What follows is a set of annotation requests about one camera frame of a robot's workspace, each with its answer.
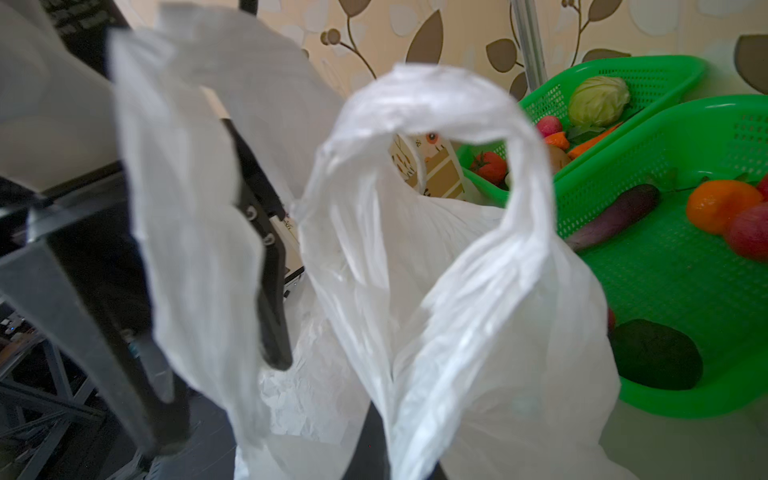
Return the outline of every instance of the plastic bag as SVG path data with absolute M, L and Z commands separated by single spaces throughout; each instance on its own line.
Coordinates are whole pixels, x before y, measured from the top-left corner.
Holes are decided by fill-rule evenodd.
M 232 9 L 165 6 L 156 30 L 115 33 L 111 60 L 157 344 L 226 409 L 252 478 L 337 480 L 370 398 L 308 284 L 285 304 L 293 366 L 264 365 L 263 244 L 234 206 L 233 145 L 200 86 L 216 91 L 285 203 L 301 195 L 341 99 L 290 40 Z
M 507 210 L 404 185 L 388 141 L 426 131 L 504 139 Z M 382 416 L 392 478 L 425 478 L 450 445 L 452 480 L 633 478 L 598 445 L 619 390 L 605 298 L 554 232 L 541 136 L 506 92 L 457 68 L 396 67 L 347 101 L 294 217 Z

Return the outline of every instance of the carrot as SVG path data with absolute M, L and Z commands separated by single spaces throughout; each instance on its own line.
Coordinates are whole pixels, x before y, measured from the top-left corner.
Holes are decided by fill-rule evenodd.
M 608 134 L 610 134 L 612 131 L 619 128 L 621 124 L 623 124 L 623 121 L 615 124 L 611 128 L 608 128 L 606 131 L 599 134 L 597 137 L 593 138 L 592 140 L 585 141 L 583 144 L 579 145 L 578 147 L 573 147 L 571 151 L 568 152 L 568 156 L 571 158 L 571 160 L 576 160 L 576 157 L 583 154 L 585 151 L 589 150 L 590 148 L 594 147 L 600 140 L 606 138 Z
M 565 137 L 565 132 L 559 131 L 556 134 L 549 135 L 548 137 L 545 137 L 544 143 L 547 145 L 552 145 L 560 150 L 567 150 L 568 147 L 571 146 L 571 143 L 568 141 L 568 139 Z

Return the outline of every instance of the orange fruit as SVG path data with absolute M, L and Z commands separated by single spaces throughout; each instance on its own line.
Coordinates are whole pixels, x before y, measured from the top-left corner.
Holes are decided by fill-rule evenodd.
M 688 197 L 685 214 L 696 227 L 722 235 L 738 214 L 763 201 L 752 185 L 737 180 L 704 182 Z

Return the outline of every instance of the cabbage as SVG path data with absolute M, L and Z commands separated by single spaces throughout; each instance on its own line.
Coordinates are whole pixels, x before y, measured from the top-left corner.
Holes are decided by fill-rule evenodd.
M 622 78 L 588 78 L 571 96 L 568 117 L 577 127 L 607 127 L 619 119 L 629 98 Z

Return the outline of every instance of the basket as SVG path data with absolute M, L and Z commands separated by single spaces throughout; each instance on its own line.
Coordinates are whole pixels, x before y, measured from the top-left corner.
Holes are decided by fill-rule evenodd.
M 534 124 L 547 115 L 554 115 L 560 119 L 563 128 L 567 130 L 571 126 L 571 121 L 568 119 L 568 103 L 576 87 L 584 80 L 604 75 L 622 77 L 627 82 L 631 100 L 620 118 L 620 121 L 626 120 L 626 122 L 558 172 L 554 177 L 557 180 L 571 173 L 576 167 L 588 161 L 641 122 L 665 108 L 678 104 L 683 94 L 704 77 L 706 70 L 706 62 L 684 55 L 593 60 L 555 75 L 523 98 L 520 106 L 528 113 Z M 459 163 L 464 167 L 464 175 L 492 203 L 503 207 L 507 204 L 509 192 L 496 187 L 469 170 L 472 161 L 481 151 L 493 151 L 506 159 L 503 142 L 479 146 L 464 145 L 456 154 Z
M 581 258 L 600 280 L 617 324 L 647 319 L 670 326 L 688 335 L 703 358 L 693 389 L 621 379 L 621 399 L 670 417 L 722 415 L 768 392 L 768 264 L 739 257 L 722 237 L 698 230 L 685 207 L 704 176 L 747 174 L 751 182 L 768 173 L 768 97 L 692 101 L 628 131 L 555 182 L 558 233 L 575 232 L 649 175 L 672 172 L 676 187 L 661 188 L 653 212 Z

